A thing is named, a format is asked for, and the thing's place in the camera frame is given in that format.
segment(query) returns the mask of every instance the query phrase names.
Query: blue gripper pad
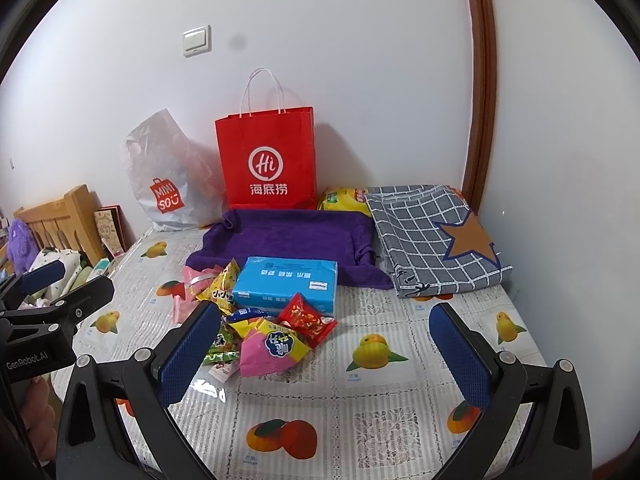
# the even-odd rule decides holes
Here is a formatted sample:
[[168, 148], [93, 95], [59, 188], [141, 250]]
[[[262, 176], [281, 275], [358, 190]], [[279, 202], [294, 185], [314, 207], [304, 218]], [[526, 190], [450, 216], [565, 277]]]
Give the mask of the blue gripper pad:
[[491, 373], [439, 305], [429, 314], [429, 332], [466, 402], [484, 411], [492, 397]]
[[21, 294], [34, 294], [65, 277], [65, 264], [59, 260], [22, 275]]
[[158, 370], [158, 400], [163, 408], [180, 402], [220, 330], [220, 311], [209, 305]]

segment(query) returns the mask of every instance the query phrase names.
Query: green snack package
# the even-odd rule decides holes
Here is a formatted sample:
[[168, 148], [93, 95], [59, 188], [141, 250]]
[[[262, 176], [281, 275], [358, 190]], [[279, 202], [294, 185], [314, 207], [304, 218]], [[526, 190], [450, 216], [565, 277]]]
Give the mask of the green snack package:
[[234, 335], [225, 325], [220, 325], [220, 331], [213, 345], [204, 356], [202, 364], [210, 365], [213, 363], [230, 363], [240, 358], [238, 345], [234, 341]]

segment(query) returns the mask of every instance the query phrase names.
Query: human hand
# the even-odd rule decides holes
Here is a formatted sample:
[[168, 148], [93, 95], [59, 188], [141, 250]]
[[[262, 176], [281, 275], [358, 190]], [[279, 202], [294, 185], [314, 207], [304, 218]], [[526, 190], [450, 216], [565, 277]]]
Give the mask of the human hand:
[[20, 416], [31, 445], [42, 462], [55, 460], [58, 434], [53, 429], [56, 412], [49, 406], [49, 385], [43, 377], [31, 379]]

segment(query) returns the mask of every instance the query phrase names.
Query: white circle logo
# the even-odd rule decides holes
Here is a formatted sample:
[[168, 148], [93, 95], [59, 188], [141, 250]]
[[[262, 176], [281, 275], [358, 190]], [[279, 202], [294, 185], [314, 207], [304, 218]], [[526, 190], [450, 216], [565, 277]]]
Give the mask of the white circle logo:
[[249, 155], [249, 171], [258, 180], [276, 180], [282, 173], [282, 156], [269, 146], [256, 148]]

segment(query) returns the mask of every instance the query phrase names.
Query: light switch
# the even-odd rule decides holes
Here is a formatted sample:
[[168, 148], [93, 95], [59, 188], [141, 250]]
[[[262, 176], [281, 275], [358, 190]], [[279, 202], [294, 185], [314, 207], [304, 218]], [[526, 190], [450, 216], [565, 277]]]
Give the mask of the light switch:
[[182, 54], [191, 57], [211, 50], [211, 26], [192, 28], [182, 33]]

